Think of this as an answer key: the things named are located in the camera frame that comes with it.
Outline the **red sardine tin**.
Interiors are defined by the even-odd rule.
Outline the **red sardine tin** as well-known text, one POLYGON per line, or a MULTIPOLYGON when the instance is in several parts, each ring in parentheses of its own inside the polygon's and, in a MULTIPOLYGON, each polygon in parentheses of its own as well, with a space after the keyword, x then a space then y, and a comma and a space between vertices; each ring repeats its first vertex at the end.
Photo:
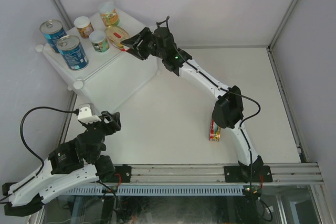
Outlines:
POLYGON ((212 119, 210 124, 209 140, 218 142, 221 136, 221 128, 212 119))
POLYGON ((129 50, 127 46, 124 46, 121 43, 123 40, 130 38, 129 34, 123 28, 116 25, 111 25, 105 29, 105 34, 114 47, 121 51, 129 50))

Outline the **yellow can with plastic lid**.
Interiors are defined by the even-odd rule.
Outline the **yellow can with plastic lid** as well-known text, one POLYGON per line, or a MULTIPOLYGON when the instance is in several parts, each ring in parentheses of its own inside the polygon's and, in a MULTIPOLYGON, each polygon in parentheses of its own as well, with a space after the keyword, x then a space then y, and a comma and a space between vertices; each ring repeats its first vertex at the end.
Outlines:
POLYGON ((110 48, 106 34, 101 30, 93 31, 89 40, 96 52, 106 52, 110 48))

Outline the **green can with plastic lid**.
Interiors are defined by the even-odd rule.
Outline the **green can with plastic lid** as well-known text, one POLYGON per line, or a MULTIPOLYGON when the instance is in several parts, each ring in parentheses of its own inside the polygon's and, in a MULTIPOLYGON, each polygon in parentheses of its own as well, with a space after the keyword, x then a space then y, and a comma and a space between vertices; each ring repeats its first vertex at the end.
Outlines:
POLYGON ((119 24, 119 16, 114 1, 103 2, 98 6, 100 17, 106 27, 119 24))

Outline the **pink portrait labelled can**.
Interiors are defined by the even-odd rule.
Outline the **pink portrait labelled can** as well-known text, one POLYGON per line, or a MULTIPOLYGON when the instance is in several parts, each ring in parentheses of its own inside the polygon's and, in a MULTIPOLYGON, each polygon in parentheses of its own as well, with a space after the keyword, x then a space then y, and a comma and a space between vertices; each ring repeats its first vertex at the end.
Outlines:
POLYGON ((88 39, 90 34, 94 32, 91 21, 86 16, 80 16, 74 20, 74 26, 77 28, 80 36, 83 39, 88 39))

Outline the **dark blue tall can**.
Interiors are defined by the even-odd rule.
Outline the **dark blue tall can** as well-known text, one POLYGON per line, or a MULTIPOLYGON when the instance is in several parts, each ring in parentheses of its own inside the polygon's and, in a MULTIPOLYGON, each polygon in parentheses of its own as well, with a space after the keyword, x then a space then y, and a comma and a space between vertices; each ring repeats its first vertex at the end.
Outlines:
POLYGON ((56 47, 69 69, 78 71, 88 65, 89 60, 79 37, 75 35, 63 36, 57 40, 56 47))

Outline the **light blue labelled can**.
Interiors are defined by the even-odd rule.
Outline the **light blue labelled can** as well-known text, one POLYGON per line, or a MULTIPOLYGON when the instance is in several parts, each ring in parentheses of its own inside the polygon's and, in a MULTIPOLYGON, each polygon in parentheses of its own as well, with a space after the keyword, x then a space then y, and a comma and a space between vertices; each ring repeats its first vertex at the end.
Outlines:
POLYGON ((66 36, 66 32, 62 26, 62 23, 59 20, 48 20, 40 25, 39 30, 46 38, 46 41, 54 50, 55 53, 59 53, 58 48, 56 46, 57 41, 66 36))

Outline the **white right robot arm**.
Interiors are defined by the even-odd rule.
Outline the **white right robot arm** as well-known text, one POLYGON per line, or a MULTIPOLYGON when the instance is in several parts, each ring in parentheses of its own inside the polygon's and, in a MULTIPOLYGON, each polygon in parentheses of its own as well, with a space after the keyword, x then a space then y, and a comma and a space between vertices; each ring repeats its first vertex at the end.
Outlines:
POLYGON ((167 27, 151 31, 148 27, 122 45, 128 53, 140 60, 149 56, 161 59, 165 68, 189 82, 194 83, 215 100, 212 119, 221 129, 228 129, 234 135, 234 145, 241 167, 242 178, 252 182, 260 175, 264 163, 247 134, 243 116, 243 99, 237 86, 229 87, 207 73, 186 51, 177 47, 174 37, 167 27))

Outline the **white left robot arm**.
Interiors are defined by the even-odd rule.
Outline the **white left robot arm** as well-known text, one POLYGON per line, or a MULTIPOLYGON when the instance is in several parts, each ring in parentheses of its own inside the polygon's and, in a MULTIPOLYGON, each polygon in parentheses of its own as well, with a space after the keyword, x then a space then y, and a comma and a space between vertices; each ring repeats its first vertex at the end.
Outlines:
POLYGON ((5 215, 26 217, 80 185, 113 180, 116 168, 102 152, 106 136, 121 130, 120 113, 103 111, 80 123, 86 130, 52 151, 42 168, 17 183, 2 185, 5 215))

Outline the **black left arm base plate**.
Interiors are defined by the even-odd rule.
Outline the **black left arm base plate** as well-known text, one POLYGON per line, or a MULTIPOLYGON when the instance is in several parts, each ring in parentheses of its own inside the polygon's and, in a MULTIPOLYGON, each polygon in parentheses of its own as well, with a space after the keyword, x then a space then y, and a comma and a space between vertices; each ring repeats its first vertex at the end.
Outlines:
POLYGON ((116 165, 115 173, 113 175, 109 175, 107 178, 103 180, 103 182, 107 183, 129 183, 131 181, 132 175, 132 167, 129 165, 116 165))

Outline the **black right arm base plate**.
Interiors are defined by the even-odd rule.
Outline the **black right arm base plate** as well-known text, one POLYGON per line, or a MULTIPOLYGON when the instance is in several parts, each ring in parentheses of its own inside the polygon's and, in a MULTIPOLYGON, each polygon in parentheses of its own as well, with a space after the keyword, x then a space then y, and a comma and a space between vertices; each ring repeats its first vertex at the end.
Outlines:
POLYGON ((273 182, 271 169, 269 166, 264 165, 259 171, 253 171, 252 177, 250 170, 244 170, 239 165, 224 166, 225 182, 227 183, 248 183, 252 179, 253 183, 273 182))

